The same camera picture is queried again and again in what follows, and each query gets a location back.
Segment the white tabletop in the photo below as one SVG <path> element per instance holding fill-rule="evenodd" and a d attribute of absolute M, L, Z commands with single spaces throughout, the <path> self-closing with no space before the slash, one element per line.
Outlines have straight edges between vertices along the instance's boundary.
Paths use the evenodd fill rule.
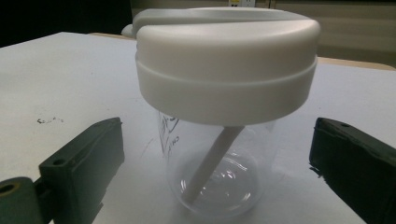
<path fill-rule="evenodd" d="M 0 49 L 0 180 L 36 180 L 53 152 L 91 124 L 120 117 L 126 162 L 94 223 L 221 223 L 190 214 L 168 188 L 135 51 L 133 40 L 69 33 Z M 363 223 L 309 170 L 313 127 L 317 117 L 338 119 L 396 147 L 395 85 L 394 71 L 319 64 L 307 102 L 276 124 L 272 187 L 227 223 Z"/>

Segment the power outlet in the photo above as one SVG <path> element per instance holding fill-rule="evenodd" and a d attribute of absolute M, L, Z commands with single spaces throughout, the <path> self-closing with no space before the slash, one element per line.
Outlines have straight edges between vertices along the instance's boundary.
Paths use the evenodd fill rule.
<path fill-rule="evenodd" d="M 256 0 L 241 0 L 242 7 L 255 7 Z"/>
<path fill-rule="evenodd" d="M 241 7 L 242 0 L 228 0 L 228 6 L 229 7 Z"/>

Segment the straw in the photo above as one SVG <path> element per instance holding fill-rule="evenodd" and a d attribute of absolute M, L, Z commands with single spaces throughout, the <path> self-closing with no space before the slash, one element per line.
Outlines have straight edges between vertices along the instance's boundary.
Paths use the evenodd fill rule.
<path fill-rule="evenodd" d="M 207 180 L 215 171 L 222 158 L 233 144 L 235 138 L 245 127 L 224 127 L 213 146 L 207 152 L 203 162 L 195 171 L 190 183 L 183 191 L 181 197 L 186 203 L 193 203 L 198 197 Z"/>

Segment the transparent cup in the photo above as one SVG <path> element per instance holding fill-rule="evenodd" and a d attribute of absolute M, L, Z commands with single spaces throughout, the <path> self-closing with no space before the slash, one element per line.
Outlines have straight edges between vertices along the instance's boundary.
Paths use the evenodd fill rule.
<path fill-rule="evenodd" d="M 204 217 L 233 217 L 260 199 L 276 154 L 275 122 L 204 125 L 158 112 L 166 175 L 178 200 Z"/>

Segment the lid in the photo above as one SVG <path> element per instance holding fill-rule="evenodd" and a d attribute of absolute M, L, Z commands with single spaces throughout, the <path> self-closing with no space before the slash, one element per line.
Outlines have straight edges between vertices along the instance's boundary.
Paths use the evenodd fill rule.
<path fill-rule="evenodd" d="M 192 122 L 240 126 L 279 119 L 308 96 L 318 34 L 318 23 L 301 16 L 145 25 L 136 38 L 140 90 L 153 107 Z"/>

